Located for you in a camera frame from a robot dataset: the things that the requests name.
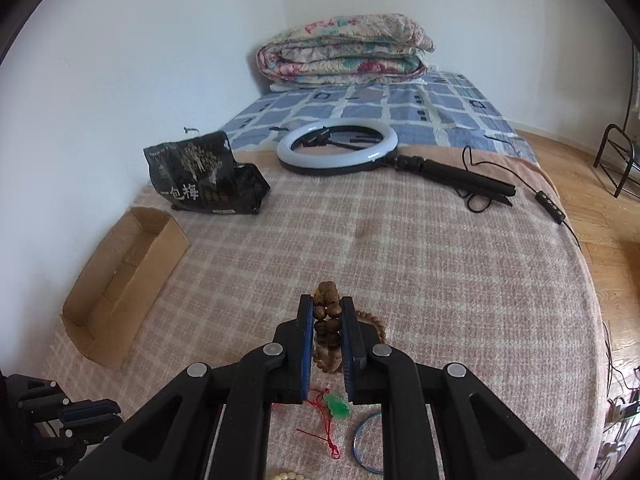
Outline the brown cardboard box tray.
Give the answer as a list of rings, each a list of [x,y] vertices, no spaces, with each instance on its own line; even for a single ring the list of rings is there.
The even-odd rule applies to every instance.
[[[63,304],[62,322],[76,349],[92,362],[121,368],[189,247],[171,214],[130,208],[100,241]]]

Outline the green jade red-cord pendant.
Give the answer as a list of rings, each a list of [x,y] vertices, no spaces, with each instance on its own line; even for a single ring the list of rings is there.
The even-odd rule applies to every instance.
[[[302,428],[296,428],[299,434],[322,441],[328,448],[332,460],[341,458],[340,447],[333,440],[333,426],[336,422],[342,422],[350,416],[348,402],[341,396],[332,392],[329,388],[311,388],[304,404],[312,406],[320,418],[322,433],[314,434]]]

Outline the blue checked bed sheet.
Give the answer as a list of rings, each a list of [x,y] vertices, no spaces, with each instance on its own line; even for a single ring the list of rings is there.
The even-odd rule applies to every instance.
[[[352,84],[269,92],[221,127],[233,151],[273,151],[290,131],[323,119],[375,119],[401,145],[437,145],[536,162],[483,92],[462,74],[430,70],[401,84]]]

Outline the black metal rack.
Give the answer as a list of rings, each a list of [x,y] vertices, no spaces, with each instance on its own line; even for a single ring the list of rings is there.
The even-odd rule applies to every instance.
[[[631,45],[631,75],[623,122],[608,124],[593,162],[612,184],[612,195],[639,198],[639,51]]]

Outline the folded floral quilt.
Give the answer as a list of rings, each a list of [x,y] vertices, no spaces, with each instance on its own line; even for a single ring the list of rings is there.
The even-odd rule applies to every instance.
[[[421,77],[435,44],[400,13],[347,15],[292,27],[256,52],[262,76],[300,88],[394,84]]]

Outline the black plum snack bag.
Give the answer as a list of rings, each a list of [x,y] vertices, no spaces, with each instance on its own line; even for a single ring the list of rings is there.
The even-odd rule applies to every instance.
[[[270,185],[253,164],[241,164],[227,133],[216,131],[143,150],[154,190],[175,210],[258,214]]]

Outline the blue bangle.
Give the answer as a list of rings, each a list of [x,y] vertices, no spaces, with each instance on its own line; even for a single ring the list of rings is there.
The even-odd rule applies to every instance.
[[[367,414],[352,433],[352,458],[360,469],[382,478],[382,413]]]

